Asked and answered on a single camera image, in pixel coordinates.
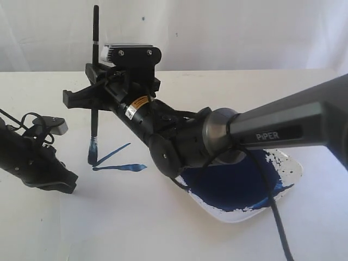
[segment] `warning label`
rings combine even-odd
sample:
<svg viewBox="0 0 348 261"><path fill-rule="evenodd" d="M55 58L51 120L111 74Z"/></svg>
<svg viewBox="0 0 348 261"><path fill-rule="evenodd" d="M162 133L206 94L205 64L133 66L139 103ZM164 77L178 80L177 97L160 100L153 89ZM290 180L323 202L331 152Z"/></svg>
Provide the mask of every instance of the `warning label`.
<svg viewBox="0 0 348 261"><path fill-rule="evenodd" d="M144 104L148 103L147 96L141 96L138 99L136 99L130 106L128 106L126 110L126 116L131 120L136 113L136 111L143 106Z"/></svg>

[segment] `paint palette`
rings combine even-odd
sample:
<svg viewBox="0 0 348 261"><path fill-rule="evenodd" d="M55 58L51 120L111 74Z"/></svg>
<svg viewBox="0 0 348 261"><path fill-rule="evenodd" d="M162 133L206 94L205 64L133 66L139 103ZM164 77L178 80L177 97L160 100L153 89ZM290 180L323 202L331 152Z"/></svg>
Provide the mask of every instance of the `paint palette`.
<svg viewBox="0 0 348 261"><path fill-rule="evenodd" d="M273 188L275 201L284 196L302 176L302 166L280 150L252 151ZM190 186L200 168L186 169L177 180ZM269 206L267 192L254 161L211 166L189 191L209 214L222 222L244 221Z"/></svg>

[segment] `white table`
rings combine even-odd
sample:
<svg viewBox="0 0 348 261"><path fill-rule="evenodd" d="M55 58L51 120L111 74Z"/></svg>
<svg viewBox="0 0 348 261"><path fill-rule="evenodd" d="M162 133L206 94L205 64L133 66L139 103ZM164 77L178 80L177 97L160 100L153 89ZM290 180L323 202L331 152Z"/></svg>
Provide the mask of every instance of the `white table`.
<svg viewBox="0 0 348 261"><path fill-rule="evenodd" d="M156 75L162 81L158 98L176 109L197 111L210 106L239 112L335 77L329 69ZM83 72L0 73L0 82L1 108L16 118L35 111L64 117L70 132L81 128L88 131L90 112L67 110L61 101L62 90L77 91L87 86ZM115 120L112 113L100 115L102 123ZM55 143L59 151L66 150L61 148L63 139L57 138ZM347 260L348 173L325 149L285 151L304 168L299 184L278 204L295 260ZM323 164L315 164L316 159ZM0 259L285 260L269 209L242 223L220 223L165 177L160 181L179 202L180 207L171 216L125 229L110 227L108 232L69 242L61 235L61 195L27 188L19 179L0 171ZM133 197L146 199L151 195Z"/></svg>

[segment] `white wall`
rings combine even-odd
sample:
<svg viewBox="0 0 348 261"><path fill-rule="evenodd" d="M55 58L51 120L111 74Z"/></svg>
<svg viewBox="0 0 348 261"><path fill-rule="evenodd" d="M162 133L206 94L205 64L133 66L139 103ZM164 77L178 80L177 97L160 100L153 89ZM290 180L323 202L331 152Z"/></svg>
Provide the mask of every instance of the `white wall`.
<svg viewBox="0 0 348 261"><path fill-rule="evenodd" d="M94 4L101 42L157 45L159 70L348 72L346 0L0 0L0 71L84 70Z"/></svg>

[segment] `blue paint puddle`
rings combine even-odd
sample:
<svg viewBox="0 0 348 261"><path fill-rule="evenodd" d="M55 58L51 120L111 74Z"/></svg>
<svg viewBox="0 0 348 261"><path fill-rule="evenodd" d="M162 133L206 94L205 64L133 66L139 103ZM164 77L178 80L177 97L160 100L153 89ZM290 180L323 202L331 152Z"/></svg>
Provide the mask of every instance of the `blue paint puddle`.
<svg viewBox="0 0 348 261"><path fill-rule="evenodd" d="M284 187L281 177L272 161L266 161L267 152L252 151L260 162L273 188L273 195L292 187ZM181 177L188 186L195 180L200 168L190 168L182 172ZM246 207L261 209L269 206L267 192L255 163L248 157L237 164L208 167L191 189L206 204L226 212Z"/></svg>
<svg viewBox="0 0 348 261"><path fill-rule="evenodd" d="M104 161L107 159L111 158L113 155L115 155L117 152L120 152L122 149L126 148L129 146L130 143L127 143L123 145L122 147L112 151L102 159L98 160L96 164L93 164L93 170L98 171L98 170L128 170L128 171L133 171L133 172L139 172L145 168L147 168L143 164L127 164L127 165L119 165L119 166L106 166L106 167L98 167L100 164L102 164Z"/></svg>

